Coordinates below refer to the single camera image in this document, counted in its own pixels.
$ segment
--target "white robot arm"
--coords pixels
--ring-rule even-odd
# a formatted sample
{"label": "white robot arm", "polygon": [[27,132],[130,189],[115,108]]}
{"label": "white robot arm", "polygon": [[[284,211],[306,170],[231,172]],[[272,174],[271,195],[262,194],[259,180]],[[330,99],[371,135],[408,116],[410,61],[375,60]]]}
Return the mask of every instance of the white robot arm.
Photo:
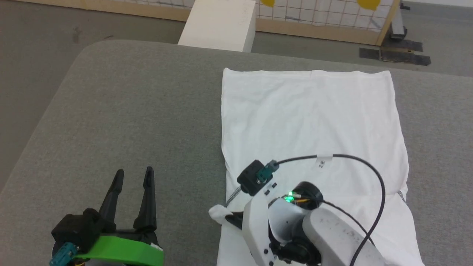
{"label": "white robot arm", "polygon": [[[238,177],[243,192],[253,196],[242,213],[226,220],[242,229],[258,266],[273,266],[279,259],[308,266],[349,266],[365,238],[336,214],[319,208],[321,192],[311,183],[300,183],[291,195],[274,194],[275,161],[264,166],[254,161]],[[369,242],[361,248],[354,266],[385,266]]]}

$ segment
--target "green 3d-printed part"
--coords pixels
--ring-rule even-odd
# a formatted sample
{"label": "green 3d-printed part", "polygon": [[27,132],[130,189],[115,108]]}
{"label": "green 3d-printed part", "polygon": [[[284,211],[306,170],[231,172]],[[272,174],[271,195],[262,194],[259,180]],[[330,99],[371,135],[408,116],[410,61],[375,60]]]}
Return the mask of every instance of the green 3d-printed part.
{"label": "green 3d-printed part", "polygon": [[100,236],[87,254],[75,257],[138,266],[162,266],[164,253],[146,243],[114,236]]}

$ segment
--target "gray fabric surface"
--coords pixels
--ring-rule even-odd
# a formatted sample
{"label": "gray fabric surface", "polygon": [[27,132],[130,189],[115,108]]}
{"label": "gray fabric surface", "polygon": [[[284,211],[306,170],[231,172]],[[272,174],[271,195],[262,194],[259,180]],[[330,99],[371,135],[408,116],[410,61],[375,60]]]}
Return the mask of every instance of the gray fabric surface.
{"label": "gray fabric surface", "polygon": [[[116,222],[131,228],[146,166],[155,170],[158,240],[166,265],[214,265],[224,202],[220,90],[237,71],[385,69],[183,47],[106,41],[76,59],[0,195],[0,264],[44,265],[54,225],[98,208],[125,170]],[[428,266],[473,261],[473,79],[390,70],[411,166],[410,206]]]}

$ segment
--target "white towel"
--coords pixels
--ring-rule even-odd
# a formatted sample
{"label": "white towel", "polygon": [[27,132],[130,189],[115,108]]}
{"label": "white towel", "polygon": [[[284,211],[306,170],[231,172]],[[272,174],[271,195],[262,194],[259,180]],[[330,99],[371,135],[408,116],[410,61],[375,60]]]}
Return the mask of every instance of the white towel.
{"label": "white towel", "polygon": [[[403,201],[409,164],[388,71],[225,69],[221,111],[227,199],[239,186],[238,175],[253,160],[266,164],[272,159],[333,153],[361,157],[379,170],[386,187],[385,209],[371,236],[376,247],[387,263],[423,266],[412,214]],[[380,206],[381,187],[376,175],[350,159],[333,158],[324,168],[315,160],[290,162],[281,165],[274,178],[280,195],[300,181],[313,183],[325,200],[349,212],[367,230]],[[241,192],[228,210],[242,211],[249,199]],[[349,217],[325,208],[363,235]],[[217,218],[219,213],[224,216],[226,211],[218,209],[212,214],[223,224],[217,265],[255,265],[241,231]]]}

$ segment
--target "cable connector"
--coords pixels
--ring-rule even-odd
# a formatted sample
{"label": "cable connector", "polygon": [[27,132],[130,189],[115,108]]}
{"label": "cable connector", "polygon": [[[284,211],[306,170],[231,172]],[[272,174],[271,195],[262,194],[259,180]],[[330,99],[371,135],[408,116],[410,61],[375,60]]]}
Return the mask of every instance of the cable connector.
{"label": "cable connector", "polygon": [[258,178],[257,182],[260,184],[266,183],[277,169],[279,169],[279,164],[277,164],[276,160],[271,160],[264,168],[256,173],[256,177]]}
{"label": "cable connector", "polygon": [[78,250],[79,248],[74,244],[66,242],[54,255],[51,261],[49,261],[49,266],[66,266],[72,261]]}

